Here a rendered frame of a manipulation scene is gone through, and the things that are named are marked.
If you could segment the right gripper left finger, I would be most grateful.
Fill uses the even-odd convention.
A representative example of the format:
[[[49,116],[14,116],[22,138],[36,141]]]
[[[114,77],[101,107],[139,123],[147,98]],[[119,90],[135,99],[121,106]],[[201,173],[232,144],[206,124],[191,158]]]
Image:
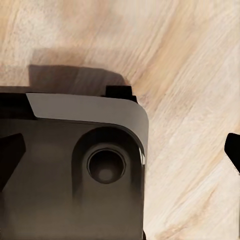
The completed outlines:
[[[26,153],[22,133],[0,138],[0,193]]]

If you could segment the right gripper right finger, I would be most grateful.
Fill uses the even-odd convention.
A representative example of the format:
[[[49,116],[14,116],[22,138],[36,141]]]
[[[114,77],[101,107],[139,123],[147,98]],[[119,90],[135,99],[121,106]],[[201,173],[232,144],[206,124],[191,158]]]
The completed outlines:
[[[229,133],[224,146],[224,151],[240,172],[240,135]]]

